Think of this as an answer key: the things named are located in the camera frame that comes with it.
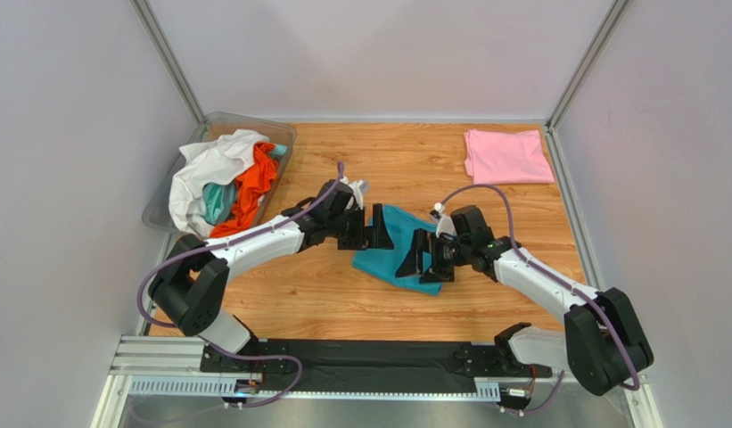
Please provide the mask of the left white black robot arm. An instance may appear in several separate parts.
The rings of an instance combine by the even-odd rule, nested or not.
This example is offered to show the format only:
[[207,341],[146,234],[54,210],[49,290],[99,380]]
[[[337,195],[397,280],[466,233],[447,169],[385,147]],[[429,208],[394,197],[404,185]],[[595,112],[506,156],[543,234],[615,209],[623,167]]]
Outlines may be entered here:
[[168,317],[167,328],[199,337],[224,356],[238,356],[254,335],[224,310],[228,283],[328,239],[334,239],[340,251],[393,249],[383,206],[375,204],[371,213],[367,218],[358,185],[330,180],[317,196],[243,232],[207,240],[183,235],[144,280],[144,293]]

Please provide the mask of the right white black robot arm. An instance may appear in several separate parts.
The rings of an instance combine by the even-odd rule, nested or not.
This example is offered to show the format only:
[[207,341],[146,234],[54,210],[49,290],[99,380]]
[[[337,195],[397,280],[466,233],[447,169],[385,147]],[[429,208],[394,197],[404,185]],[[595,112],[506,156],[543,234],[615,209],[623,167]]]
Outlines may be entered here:
[[629,296],[574,282],[532,256],[509,236],[496,237],[481,210],[465,206],[450,215],[435,207],[436,231],[418,228],[395,276],[421,283],[449,283],[468,266],[515,289],[560,320],[562,331],[519,323],[494,345],[509,365],[544,366],[571,373],[588,392],[602,396],[637,380],[654,353]]

